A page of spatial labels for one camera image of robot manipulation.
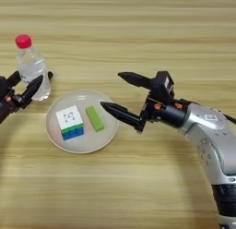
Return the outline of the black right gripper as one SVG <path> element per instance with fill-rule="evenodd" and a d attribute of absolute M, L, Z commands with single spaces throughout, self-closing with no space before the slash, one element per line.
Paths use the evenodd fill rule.
<path fill-rule="evenodd" d="M 120 78 L 137 87 L 150 88 L 150 79 L 135 72 L 120 72 Z M 113 102 L 101 102 L 103 109 L 114 118 L 129 126 L 136 127 L 136 131 L 142 133 L 146 122 L 161 122 L 168 126 L 179 128 L 183 125 L 189 102 L 184 100 L 172 100 L 159 102 L 146 98 L 140 116 L 130 113 L 126 108 Z"/>

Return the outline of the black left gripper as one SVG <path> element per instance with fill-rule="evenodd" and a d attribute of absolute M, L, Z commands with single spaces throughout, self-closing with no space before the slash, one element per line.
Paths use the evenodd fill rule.
<path fill-rule="evenodd" d="M 15 71 L 9 78 L 0 76 L 0 124 L 6 118 L 16 112 L 19 107 L 27 107 L 32 101 L 32 97 L 38 91 L 43 80 L 43 75 L 35 78 L 20 96 L 15 94 L 14 87 L 21 81 L 18 71 Z"/>

